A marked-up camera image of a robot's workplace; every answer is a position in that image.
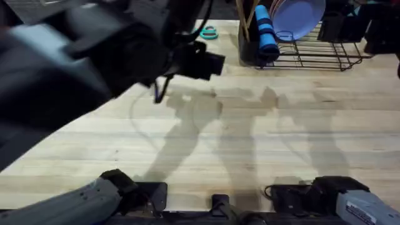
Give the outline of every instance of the black cable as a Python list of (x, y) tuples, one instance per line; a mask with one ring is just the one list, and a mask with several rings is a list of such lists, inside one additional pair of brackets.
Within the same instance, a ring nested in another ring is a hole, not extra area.
[(266, 186), (266, 187), (264, 188), (264, 197), (265, 197), (266, 199), (270, 200), (270, 201), (272, 201), (273, 198), (272, 198), (269, 194), (267, 194), (267, 190), (268, 190), (269, 188), (271, 188), (271, 187), (272, 187), (272, 185), (268, 185), (268, 186)]
[(167, 93), (167, 88), (169, 85), (169, 82), (171, 79), (174, 77), (173, 74), (168, 75), (167, 79), (165, 80), (164, 86), (162, 87), (161, 94), (159, 94), (159, 87), (158, 87), (158, 82), (157, 80), (154, 81), (154, 103), (159, 104), (163, 101), (165, 94)]
[(209, 5), (208, 5), (208, 8), (207, 8), (206, 15), (204, 15), (204, 19), (203, 19), (203, 21), (202, 21), (200, 27), (199, 27), (196, 31), (194, 31), (193, 33), (191, 33), (191, 34), (188, 34), (188, 35), (180, 35), (180, 37), (179, 37), (179, 40), (180, 40), (180, 41), (182, 41), (182, 42), (184, 42), (184, 43), (191, 43), (191, 42), (195, 41), (196, 38), (198, 38), (198, 36), (200, 35), (200, 32), (201, 32), (201, 31), (203, 30), (203, 28), (205, 27), (205, 25), (206, 25), (208, 19), (210, 18), (210, 15), (211, 15), (211, 9), (213, 8), (213, 2), (214, 2), (214, 0), (209, 0), (209, 1), (210, 1), (210, 2), (209, 2)]

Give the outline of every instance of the gray robot arm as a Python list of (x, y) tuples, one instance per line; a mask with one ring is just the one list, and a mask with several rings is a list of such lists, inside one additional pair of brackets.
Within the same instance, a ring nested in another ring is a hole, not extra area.
[(87, 225), (105, 221), (116, 212), (121, 195), (118, 188), (101, 177), (77, 190), (51, 199), (4, 212), (2, 225)]

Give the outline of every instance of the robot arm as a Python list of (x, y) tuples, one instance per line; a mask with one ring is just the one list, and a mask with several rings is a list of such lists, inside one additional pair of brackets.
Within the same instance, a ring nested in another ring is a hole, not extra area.
[(71, 0), (0, 35), (0, 171), (133, 84), (220, 74), (224, 57), (206, 52), (196, 33), (185, 34), (203, 3), (135, 0), (126, 10)]

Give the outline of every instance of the black container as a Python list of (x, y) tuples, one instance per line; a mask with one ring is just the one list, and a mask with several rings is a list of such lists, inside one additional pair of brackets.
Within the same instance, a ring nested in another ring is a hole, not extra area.
[[(250, 15), (251, 6), (249, 4), (243, 4), (243, 11), (246, 18)], [(265, 62), (258, 59), (258, 49), (260, 45), (260, 35), (258, 31), (258, 25), (256, 16), (252, 17), (249, 27), (250, 41), (247, 42), (244, 37), (243, 26), (240, 23), (237, 38), (239, 39), (239, 55), (243, 63), (248, 66), (263, 66)]]

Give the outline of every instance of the wood grain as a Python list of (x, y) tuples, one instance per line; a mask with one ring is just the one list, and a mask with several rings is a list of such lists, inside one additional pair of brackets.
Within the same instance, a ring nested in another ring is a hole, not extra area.
[(78, 188), (108, 169), (166, 181), (167, 208), (207, 209), (226, 193), (243, 209), (270, 210), (265, 185), (352, 176), (400, 210), (398, 60), (377, 56), (346, 72), (239, 64), (238, 21), (209, 21), (224, 54), (221, 77), (178, 77), (165, 101), (134, 86), (68, 124), (0, 174), (0, 208)]

